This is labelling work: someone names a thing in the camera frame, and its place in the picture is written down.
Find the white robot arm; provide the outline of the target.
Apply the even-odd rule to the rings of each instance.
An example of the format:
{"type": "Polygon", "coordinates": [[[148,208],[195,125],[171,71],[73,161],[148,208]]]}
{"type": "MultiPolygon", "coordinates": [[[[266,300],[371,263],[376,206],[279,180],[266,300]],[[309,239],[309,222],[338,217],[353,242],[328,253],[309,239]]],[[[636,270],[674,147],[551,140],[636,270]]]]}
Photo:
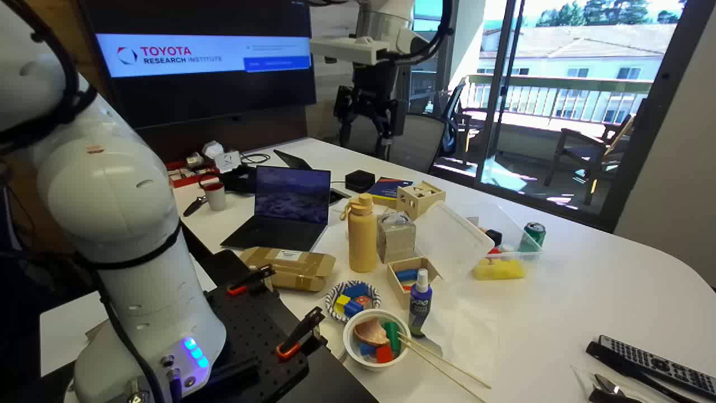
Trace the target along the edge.
{"type": "Polygon", "coordinates": [[[180,403],[227,347],[188,251],[164,161],[73,66],[25,2],[0,2],[0,147],[36,168],[42,204],[108,319],[73,361],[77,403],[180,403]]]}

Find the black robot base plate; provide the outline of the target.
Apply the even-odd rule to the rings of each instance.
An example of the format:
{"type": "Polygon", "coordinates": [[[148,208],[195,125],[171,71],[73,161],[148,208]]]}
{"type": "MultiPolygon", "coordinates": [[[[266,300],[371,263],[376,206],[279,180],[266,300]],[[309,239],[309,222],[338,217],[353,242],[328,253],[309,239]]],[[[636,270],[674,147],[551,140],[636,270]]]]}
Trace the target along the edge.
{"type": "MultiPolygon", "coordinates": [[[[234,298],[225,292],[227,285],[250,276],[239,257],[227,251],[206,257],[197,261],[197,276],[227,328],[227,344],[209,381],[180,403],[376,403],[331,356],[317,327],[306,332],[291,358],[274,354],[299,319],[264,285],[234,298]]],[[[52,403],[76,403],[70,388],[73,361],[103,322],[104,308],[95,292],[40,316],[40,377],[49,383],[52,403]]]]}

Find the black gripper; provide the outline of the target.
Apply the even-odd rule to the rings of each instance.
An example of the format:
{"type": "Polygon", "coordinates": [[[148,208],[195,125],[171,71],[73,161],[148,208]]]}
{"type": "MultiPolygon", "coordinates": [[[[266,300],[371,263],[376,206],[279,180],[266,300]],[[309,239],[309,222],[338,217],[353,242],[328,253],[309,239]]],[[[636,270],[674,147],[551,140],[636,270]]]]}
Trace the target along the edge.
{"type": "Polygon", "coordinates": [[[388,147],[392,138],[403,132],[407,103],[394,97],[395,71],[397,66],[394,62],[353,65],[352,85],[340,85],[334,101],[341,146],[348,144],[352,122],[357,116],[366,116],[374,122],[377,147],[388,147]]]}

